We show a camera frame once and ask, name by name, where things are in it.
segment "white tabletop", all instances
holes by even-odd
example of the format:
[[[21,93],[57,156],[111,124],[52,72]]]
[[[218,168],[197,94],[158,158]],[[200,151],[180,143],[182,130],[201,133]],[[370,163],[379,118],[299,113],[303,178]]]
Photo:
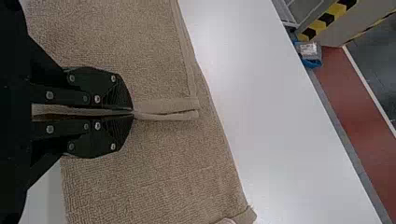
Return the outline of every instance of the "white tabletop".
[[[257,223],[380,223],[271,0],[179,2]],[[59,164],[21,223],[65,223]]]

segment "yellow and black striped tape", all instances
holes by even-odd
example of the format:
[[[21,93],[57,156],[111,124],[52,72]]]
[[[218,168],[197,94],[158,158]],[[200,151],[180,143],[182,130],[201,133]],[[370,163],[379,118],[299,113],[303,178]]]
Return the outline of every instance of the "yellow and black striped tape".
[[[381,19],[379,19],[378,21],[376,21],[375,23],[373,23],[373,25],[367,27],[365,30],[363,30],[363,31],[359,32],[358,34],[354,35],[352,38],[350,38],[350,39],[346,42],[346,44],[349,43],[350,41],[352,41],[352,40],[358,38],[359,36],[364,35],[367,31],[373,29],[373,28],[374,28],[375,26],[377,26],[379,23],[385,21],[389,16],[391,16],[391,15],[393,15],[393,14],[395,14],[395,13],[396,13],[396,8],[393,9],[393,11],[391,11],[390,13],[388,13],[388,14],[387,14],[386,16],[384,16],[383,18],[381,18]]]
[[[344,16],[348,10],[354,7],[358,0],[339,0],[332,4],[326,12],[321,15],[317,20],[313,21],[308,28],[297,37],[300,41],[309,41],[313,39],[320,32],[326,30],[338,18]]]

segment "bolt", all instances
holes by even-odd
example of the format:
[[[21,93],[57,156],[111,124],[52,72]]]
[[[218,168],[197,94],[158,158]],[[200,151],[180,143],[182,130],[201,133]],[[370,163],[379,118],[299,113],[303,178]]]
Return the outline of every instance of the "bolt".
[[[53,99],[53,92],[52,92],[52,91],[47,91],[47,93],[46,93],[46,98],[47,98],[48,100],[52,100],[52,99]]]
[[[70,82],[75,82],[75,81],[76,81],[76,77],[73,76],[73,75],[70,75],[70,76],[69,76],[69,81],[70,81]]]
[[[47,126],[46,129],[47,133],[51,134],[55,131],[55,128],[52,125]]]
[[[76,145],[74,143],[70,143],[69,146],[67,147],[67,149],[69,151],[73,151],[75,149]]]
[[[99,95],[95,95],[94,100],[97,104],[100,103],[100,96]]]
[[[96,123],[95,123],[95,129],[96,129],[96,131],[99,131],[100,128],[101,128],[100,122],[96,122]]]

